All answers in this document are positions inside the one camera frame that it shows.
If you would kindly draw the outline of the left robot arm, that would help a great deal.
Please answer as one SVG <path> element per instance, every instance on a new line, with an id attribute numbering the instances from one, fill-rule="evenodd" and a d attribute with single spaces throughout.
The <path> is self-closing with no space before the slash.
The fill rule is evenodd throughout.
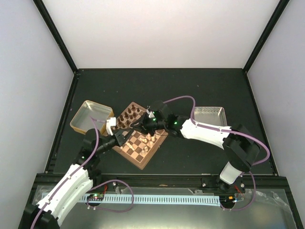
<path id="1" fill-rule="evenodd" d="M 58 229 L 80 198 L 103 186 L 96 168 L 100 154 L 115 146 L 122 146 L 133 130 L 119 129 L 112 135 L 101 135 L 96 128 L 86 132 L 81 150 L 63 178 L 37 204 L 28 204 L 23 212 L 21 229 Z"/>

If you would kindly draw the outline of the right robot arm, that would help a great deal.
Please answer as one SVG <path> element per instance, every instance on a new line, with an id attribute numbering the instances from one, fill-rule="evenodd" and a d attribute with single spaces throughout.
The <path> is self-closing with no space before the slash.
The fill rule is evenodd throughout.
<path id="1" fill-rule="evenodd" d="M 192 117 L 175 115 L 163 101 L 149 106 L 131 123 L 131 128 L 150 135 L 164 130 L 168 135 L 206 142 L 224 150 L 228 162 L 212 185 L 221 192 L 228 192 L 240 175 L 251 170 L 260 152 L 259 144 L 245 134 L 246 128 L 242 125 L 232 128 L 197 122 Z"/>

